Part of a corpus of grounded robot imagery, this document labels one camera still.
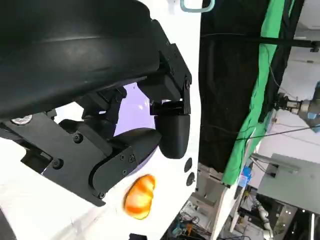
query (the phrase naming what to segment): cable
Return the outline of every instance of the cable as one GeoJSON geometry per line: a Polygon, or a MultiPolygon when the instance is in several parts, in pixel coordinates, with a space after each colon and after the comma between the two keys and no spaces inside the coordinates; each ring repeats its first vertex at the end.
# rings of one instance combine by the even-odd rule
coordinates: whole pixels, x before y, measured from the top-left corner
{"type": "Polygon", "coordinates": [[[193,224],[198,224],[199,223],[199,221],[200,221],[200,218],[198,217],[198,216],[191,216],[189,213],[187,213],[187,212],[185,212],[185,211],[182,211],[182,212],[180,212],[180,215],[184,218],[184,216],[188,216],[190,219],[189,220],[187,220],[187,219],[184,219],[185,221],[191,221],[193,224]]]}
{"type": "Polygon", "coordinates": [[[221,238],[221,237],[218,237],[217,240],[229,240],[229,239],[245,239],[245,238],[248,238],[249,240],[251,240],[251,237],[249,236],[234,236],[234,237],[226,237],[226,238],[221,238]]]}
{"type": "Polygon", "coordinates": [[[215,36],[215,35],[236,35],[236,36],[246,36],[244,33],[232,33],[232,32],[216,32],[216,33],[207,33],[203,34],[200,37],[201,38],[206,38],[210,36],[215,36]]]}
{"type": "Polygon", "coordinates": [[[188,236],[188,235],[184,235],[184,234],[181,234],[179,236],[185,236],[185,237],[188,237],[188,238],[191,238],[191,239],[199,239],[199,240],[203,240],[202,238],[200,237],[195,237],[195,236],[188,236]]]}
{"type": "Polygon", "coordinates": [[[255,128],[256,126],[250,126],[246,130],[243,130],[243,131],[229,131],[229,130],[223,128],[223,127],[215,126],[215,125],[211,125],[211,124],[202,124],[201,127],[215,128],[215,129],[219,129],[219,130],[224,131],[224,132],[229,133],[229,134],[239,134],[239,133],[244,133],[244,132],[248,131],[251,128],[255,128]]]}
{"type": "Polygon", "coordinates": [[[276,122],[274,122],[273,124],[274,125],[282,125],[282,126],[286,126],[289,128],[305,128],[306,127],[306,126],[292,126],[292,125],[287,125],[287,124],[283,124],[283,123],[276,123],[276,122]]]}
{"type": "Polygon", "coordinates": [[[286,135],[286,134],[283,134],[283,136],[285,136],[285,137],[287,137],[287,138],[290,138],[290,139],[294,139],[294,140],[298,140],[298,141],[304,142],[304,143],[306,143],[306,144],[312,144],[312,145],[316,145],[316,146],[319,146],[319,147],[320,147],[320,144],[315,143],[315,142],[313,142],[313,141],[303,140],[303,139],[301,139],[301,138],[294,137],[294,136],[289,136],[289,135],[286,135]]]}
{"type": "Polygon", "coordinates": [[[250,159],[251,159],[251,161],[252,161],[260,170],[264,171],[265,173],[267,172],[267,170],[266,170],[263,166],[261,166],[261,165],[255,160],[254,157],[250,157],[250,159]]]}
{"type": "Polygon", "coordinates": [[[238,138],[238,139],[236,139],[236,141],[257,139],[257,138],[281,135],[281,134],[286,134],[286,133],[293,133],[293,132],[303,131],[303,130],[307,130],[307,129],[315,129],[315,128],[319,128],[319,126],[310,126],[310,127],[304,127],[304,128],[299,128],[299,129],[289,130],[289,131],[281,131],[281,132],[276,132],[276,133],[271,133],[271,134],[266,134],[266,135],[238,138]]]}
{"type": "Polygon", "coordinates": [[[276,77],[275,77],[274,72],[273,72],[272,67],[271,67],[270,51],[269,51],[268,47],[267,47],[265,44],[261,44],[261,45],[264,46],[264,48],[265,48],[266,51],[267,51],[267,54],[268,54],[268,64],[269,64],[270,73],[271,73],[271,76],[272,76],[272,79],[273,79],[274,83],[279,87],[279,89],[283,90],[286,94],[288,94],[289,96],[291,96],[293,99],[296,100],[296,99],[297,99],[296,96],[291,95],[287,90],[285,90],[283,87],[281,87],[281,86],[277,83],[276,77]]]}

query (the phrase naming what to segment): orange bread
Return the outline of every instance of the orange bread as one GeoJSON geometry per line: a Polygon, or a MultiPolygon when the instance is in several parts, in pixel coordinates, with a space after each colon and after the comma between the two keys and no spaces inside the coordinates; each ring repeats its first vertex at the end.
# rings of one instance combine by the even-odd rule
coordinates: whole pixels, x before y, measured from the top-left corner
{"type": "Polygon", "coordinates": [[[126,195],[124,211],[135,219],[145,219],[150,213],[155,187],[154,176],[148,174],[138,178],[126,195]]]}

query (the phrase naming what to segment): white wall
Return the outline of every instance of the white wall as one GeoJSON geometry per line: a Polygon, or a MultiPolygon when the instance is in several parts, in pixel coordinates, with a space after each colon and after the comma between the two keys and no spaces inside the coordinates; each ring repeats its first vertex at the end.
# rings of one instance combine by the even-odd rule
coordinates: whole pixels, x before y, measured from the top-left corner
{"type": "MultiPolygon", "coordinates": [[[[291,95],[297,96],[299,100],[311,99],[318,81],[320,81],[319,64],[289,61],[288,67],[283,75],[281,87],[291,95]]],[[[297,127],[289,126],[308,127],[299,116],[288,111],[279,110],[276,114],[276,119],[277,123],[272,125],[269,133],[297,129],[297,127]]],[[[259,154],[271,157],[273,153],[320,163],[320,133],[316,134],[311,129],[307,129],[265,137],[261,141],[259,154]]]]}
{"type": "Polygon", "coordinates": [[[319,0],[305,0],[299,22],[309,29],[320,29],[319,0]]]}

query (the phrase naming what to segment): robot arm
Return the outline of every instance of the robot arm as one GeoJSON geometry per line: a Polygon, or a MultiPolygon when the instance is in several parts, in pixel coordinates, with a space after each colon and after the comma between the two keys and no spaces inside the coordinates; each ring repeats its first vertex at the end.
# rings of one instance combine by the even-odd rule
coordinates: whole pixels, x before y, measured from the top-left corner
{"type": "Polygon", "coordinates": [[[265,210],[265,208],[262,206],[262,204],[257,200],[254,199],[253,204],[256,205],[261,220],[263,221],[264,231],[263,231],[263,237],[265,240],[272,240],[274,238],[274,233],[270,226],[270,221],[268,219],[269,213],[265,210]]]}
{"type": "Polygon", "coordinates": [[[320,126],[320,82],[315,86],[311,100],[290,100],[284,93],[279,93],[274,108],[298,115],[315,133],[319,132],[320,127],[317,126],[320,126]]]}
{"type": "Polygon", "coordinates": [[[28,167],[102,206],[157,146],[184,156],[192,76],[141,2],[12,0],[0,9],[0,31],[0,137],[27,150],[28,167]],[[114,136],[123,86],[134,82],[156,129],[114,136]],[[83,121],[55,123],[55,108],[71,102],[83,121]]]}

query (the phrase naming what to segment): white table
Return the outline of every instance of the white table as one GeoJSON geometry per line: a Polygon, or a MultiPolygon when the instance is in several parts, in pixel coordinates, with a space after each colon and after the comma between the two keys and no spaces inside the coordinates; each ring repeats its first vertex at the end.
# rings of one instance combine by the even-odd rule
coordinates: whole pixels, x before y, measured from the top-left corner
{"type": "MultiPolygon", "coordinates": [[[[249,139],[246,143],[245,146],[245,152],[243,159],[248,159],[249,157],[249,149],[252,144],[252,139],[249,139]]],[[[243,161],[241,169],[244,168],[246,165],[246,161],[243,161]]],[[[212,235],[210,240],[216,240],[217,237],[219,236],[222,228],[225,225],[226,220],[228,219],[228,216],[231,212],[231,210],[234,208],[235,204],[239,204],[240,202],[238,201],[239,199],[242,198],[243,193],[245,192],[245,189],[243,188],[241,193],[238,195],[238,197],[235,199],[237,187],[239,185],[239,180],[240,176],[237,178],[235,184],[233,184],[230,188],[225,187],[222,194],[221,198],[219,201],[219,204],[217,206],[217,213],[213,222],[213,229],[212,229],[212,235]]]]}
{"type": "MultiPolygon", "coordinates": [[[[187,187],[189,173],[197,172],[201,122],[198,86],[200,21],[199,13],[184,13],[175,0],[142,0],[157,19],[171,43],[176,43],[191,74],[191,128],[188,148],[180,159],[167,159],[157,149],[139,171],[113,187],[104,198],[104,207],[92,204],[33,172],[20,162],[25,150],[14,142],[0,139],[0,206],[18,240],[127,240],[130,233],[159,240],[196,184],[187,187]],[[184,173],[188,158],[191,171],[184,173]],[[122,202],[130,185],[140,176],[152,174],[156,188],[150,215],[136,220],[123,212],[122,202]]],[[[188,0],[189,7],[200,8],[202,0],[188,0]]],[[[60,109],[79,119],[76,104],[60,109]]]]}

